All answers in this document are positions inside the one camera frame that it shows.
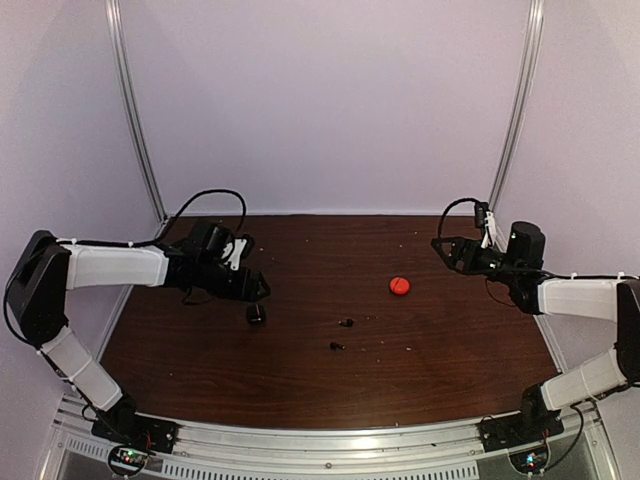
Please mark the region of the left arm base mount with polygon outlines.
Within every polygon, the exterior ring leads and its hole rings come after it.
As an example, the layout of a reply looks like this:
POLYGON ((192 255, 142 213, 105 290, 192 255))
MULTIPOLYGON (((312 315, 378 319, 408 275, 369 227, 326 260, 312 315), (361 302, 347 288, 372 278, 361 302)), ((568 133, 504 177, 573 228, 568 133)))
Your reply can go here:
POLYGON ((108 410, 100 410, 84 392, 80 391, 79 395, 86 402, 83 419, 89 421, 85 416, 87 409, 94 413, 92 435, 115 443, 107 453, 106 464, 117 479, 131 479, 140 474, 156 454, 173 452, 179 430, 176 422, 139 414, 128 393, 108 410))

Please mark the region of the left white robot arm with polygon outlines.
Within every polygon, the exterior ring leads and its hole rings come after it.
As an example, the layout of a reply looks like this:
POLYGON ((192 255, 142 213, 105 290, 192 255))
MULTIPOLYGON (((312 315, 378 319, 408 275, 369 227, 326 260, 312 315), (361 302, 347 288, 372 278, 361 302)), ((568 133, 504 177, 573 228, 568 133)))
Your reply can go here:
POLYGON ((106 429, 123 444, 144 433, 138 415, 124 407, 125 393, 82 344, 66 316, 68 292, 89 287, 144 286, 195 289, 215 298, 258 302, 270 294, 259 271, 244 266, 254 239, 206 220, 172 243, 162 236, 141 242, 62 239, 38 230, 9 280, 3 309, 12 313, 22 342, 33 347, 101 412, 106 429))

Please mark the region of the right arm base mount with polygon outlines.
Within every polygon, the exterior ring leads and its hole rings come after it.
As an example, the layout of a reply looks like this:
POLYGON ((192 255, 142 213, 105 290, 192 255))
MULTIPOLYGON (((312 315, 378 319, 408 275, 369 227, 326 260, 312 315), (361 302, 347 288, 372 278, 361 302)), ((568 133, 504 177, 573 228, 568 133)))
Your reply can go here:
POLYGON ((527 388, 521 397, 517 413, 503 417, 485 415, 476 424, 486 453, 520 447, 509 458, 516 472, 533 476, 544 476, 559 466, 575 449, 584 431, 585 417, 579 405, 582 400, 569 405, 579 417, 578 432, 560 455, 554 455, 549 440, 564 432, 560 419, 562 407, 549 409, 542 394, 542 385, 527 388))

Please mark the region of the aluminium frame post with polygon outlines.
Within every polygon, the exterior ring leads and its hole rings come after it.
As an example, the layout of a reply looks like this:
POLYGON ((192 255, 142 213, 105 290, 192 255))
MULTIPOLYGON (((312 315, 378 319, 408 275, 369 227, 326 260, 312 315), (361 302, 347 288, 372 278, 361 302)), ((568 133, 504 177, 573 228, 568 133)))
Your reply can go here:
POLYGON ((153 166, 151 164, 149 150, 136 101, 135 88, 128 59, 125 32, 122 22, 121 2, 117 0, 106 0, 105 10, 116 73, 119 79, 124 112, 134 152, 154 216, 158 223, 162 224, 167 219, 167 213, 161 198, 153 166))
POLYGON ((544 30, 544 1, 531 0, 524 33, 513 105, 501 149, 498 167, 489 195, 489 207, 496 212, 506 189, 520 133, 524 125, 526 107, 533 86, 544 30))

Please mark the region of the black earbud charging case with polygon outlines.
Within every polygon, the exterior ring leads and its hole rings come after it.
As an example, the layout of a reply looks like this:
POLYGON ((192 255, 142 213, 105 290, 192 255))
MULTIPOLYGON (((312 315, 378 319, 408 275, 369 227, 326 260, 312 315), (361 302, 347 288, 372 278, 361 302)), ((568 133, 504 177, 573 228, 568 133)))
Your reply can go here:
POLYGON ((266 308, 259 303, 248 306, 246 319, 250 325, 264 324, 267 320, 266 308))

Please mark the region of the aluminium front rail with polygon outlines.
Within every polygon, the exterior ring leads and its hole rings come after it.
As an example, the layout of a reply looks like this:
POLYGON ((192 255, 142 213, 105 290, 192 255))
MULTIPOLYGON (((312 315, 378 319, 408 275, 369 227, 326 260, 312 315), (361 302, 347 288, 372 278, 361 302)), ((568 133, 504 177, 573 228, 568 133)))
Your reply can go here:
POLYGON ((283 430, 178 421, 169 453, 142 470, 110 458, 82 401, 63 396, 39 479, 618 479, 597 408, 565 410, 563 431, 489 451, 503 415, 419 426, 283 430))

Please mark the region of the red earbud charging case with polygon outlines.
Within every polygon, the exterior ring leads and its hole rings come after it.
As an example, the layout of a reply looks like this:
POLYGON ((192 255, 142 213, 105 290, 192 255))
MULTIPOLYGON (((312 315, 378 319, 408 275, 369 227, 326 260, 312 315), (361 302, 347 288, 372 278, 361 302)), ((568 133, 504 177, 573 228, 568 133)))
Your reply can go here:
POLYGON ((389 282, 389 290, 397 296, 404 296, 410 292, 411 284, 405 277, 396 276, 389 282))

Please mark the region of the left aluminium frame post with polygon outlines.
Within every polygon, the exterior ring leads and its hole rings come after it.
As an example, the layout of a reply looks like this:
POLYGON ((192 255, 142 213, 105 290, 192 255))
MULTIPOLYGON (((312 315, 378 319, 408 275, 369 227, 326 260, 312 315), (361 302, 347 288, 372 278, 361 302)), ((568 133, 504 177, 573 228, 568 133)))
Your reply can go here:
POLYGON ((158 223, 162 224, 167 219, 167 213, 161 198, 153 166, 151 164, 149 150, 136 101, 135 88, 128 59, 125 32, 122 22, 121 2, 117 0, 106 0, 105 10, 116 73, 119 79, 124 112, 134 152, 154 216, 158 223))

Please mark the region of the right aluminium frame post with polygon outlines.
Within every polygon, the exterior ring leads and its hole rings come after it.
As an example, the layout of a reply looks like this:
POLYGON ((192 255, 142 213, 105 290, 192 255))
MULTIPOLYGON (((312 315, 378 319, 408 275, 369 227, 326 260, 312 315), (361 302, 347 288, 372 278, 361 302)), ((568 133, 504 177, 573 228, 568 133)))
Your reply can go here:
POLYGON ((544 1, 531 0, 524 33, 513 105, 501 149, 498 167, 489 195, 489 207, 496 212, 506 189, 520 133, 524 125, 526 107, 533 86, 544 30, 544 1))

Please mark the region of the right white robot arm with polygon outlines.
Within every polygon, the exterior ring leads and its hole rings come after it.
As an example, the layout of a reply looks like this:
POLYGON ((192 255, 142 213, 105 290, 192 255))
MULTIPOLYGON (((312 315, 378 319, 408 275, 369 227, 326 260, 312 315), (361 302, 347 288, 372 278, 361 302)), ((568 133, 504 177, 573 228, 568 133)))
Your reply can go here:
POLYGON ((545 236, 515 222, 505 249, 438 233, 431 245, 445 266, 504 286, 511 303, 536 318, 565 364, 555 377, 527 389, 513 419, 519 440, 535 440, 551 413, 639 385, 639 278, 625 274, 556 274, 543 267, 545 236))

